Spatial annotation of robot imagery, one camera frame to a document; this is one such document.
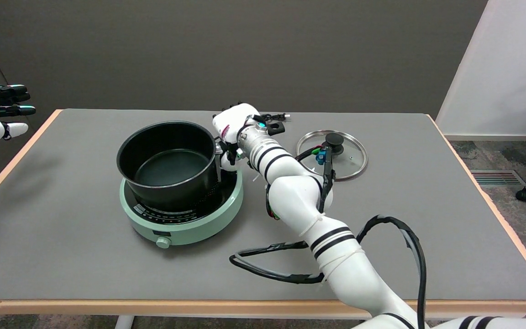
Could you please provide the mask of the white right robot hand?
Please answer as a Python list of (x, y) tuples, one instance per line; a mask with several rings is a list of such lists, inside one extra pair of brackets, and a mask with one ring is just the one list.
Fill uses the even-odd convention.
[(247, 103), (231, 106), (227, 110), (215, 115), (212, 119), (213, 127), (219, 137), (228, 147), (237, 145), (237, 135), (246, 123), (255, 124), (256, 121), (248, 119), (259, 115), (258, 110)]

